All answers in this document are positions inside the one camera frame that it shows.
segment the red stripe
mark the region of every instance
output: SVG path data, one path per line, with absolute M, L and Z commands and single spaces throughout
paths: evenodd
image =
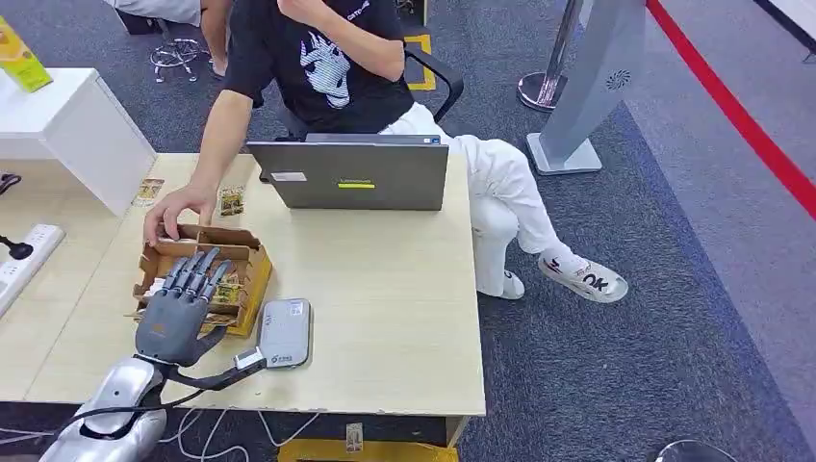
M 717 77 L 714 69 L 705 61 L 699 51 L 680 30 L 677 23 L 658 0 L 647 0 L 646 6 L 657 24 L 675 46 L 677 53 L 700 80 L 700 83 L 725 113 L 742 138 L 759 156 L 759 159 L 774 173 L 777 179 L 796 200 L 816 219 L 816 186 L 802 173 L 793 161 L 779 149 L 771 137 L 748 114 L 739 100 Z

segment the laptop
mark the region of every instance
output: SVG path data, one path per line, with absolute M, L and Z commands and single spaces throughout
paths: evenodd
M 439 137 L 340 135 L 322 142 L 248 142 L 291 209 L 442 209 L 447 146 Z

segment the silver stanchion base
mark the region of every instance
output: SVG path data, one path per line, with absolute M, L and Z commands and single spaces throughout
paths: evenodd
M 563 75 L 558 77 L 558 85 L 555 87 L 555 94 L 552 96 L 552 100 L 539 102 L 538 96 L 541 92 L 541 86 L 544 84 L 545 76 L 546 74 L 544 72 L 527 74 L 519 81 L 516 90 L 519 93 L 519 99 L 521 99 L 526 107 L 541 111 L 542 113 L 551 113 L 555 109 L 555 105 L 558 104 L 558 99 L 561 98 L 564 87 L 567 86 L 567 77 Z
M 581 173 L 586 171 L 598 171 L 603 166 L 598 158 L 598 153 L 592 147 L 589 140 L 583 142 L 563 163 L 556 163 L 548 160 L 547 152 L 541 145 L 540 133 L 530 133 L 527 135 L 527 147 L 533 155 L 538 172 L 542 175 L 563 175 L 566 173 Z
M 697 440 L 675 441 L 665 447 L 654 462 L 736 462 L 722 449 Z

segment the black t-shirt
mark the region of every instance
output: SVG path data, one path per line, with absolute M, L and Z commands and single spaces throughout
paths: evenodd
M 402 40 L 394 0 L 326 0 L 357 27 L 383 39 Z M 320 31 L 284 16 L 275 0 L 238 0 L 225 88 L 264 104 L 276 79 L 283 101 L 311 130 L 376 133 L 414 104 L 404 78 L 397 82 L 353 62 Z

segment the stanchion post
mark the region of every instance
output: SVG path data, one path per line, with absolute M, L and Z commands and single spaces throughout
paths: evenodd
M 557 97 L 544 130 L 527 135 L 539 172 L 600 170 L 600 159 L 588 137 L 640 75 L 645 24 L 646 0 L 593 2 L 570 80 Z
M 549 55 L 547 72 L 533 72 L 523 76 L 519 81 L 517 91 L 526 107 L 543 113 L 551 113 L 555 109 L 558 98 L 567 85 L 567 77 L 561 75 L 561 71 L 564 70 L 564 55 L 583 3 L 583 0 L 568 0 L 558 35 L 555 37 L 555 46 Z

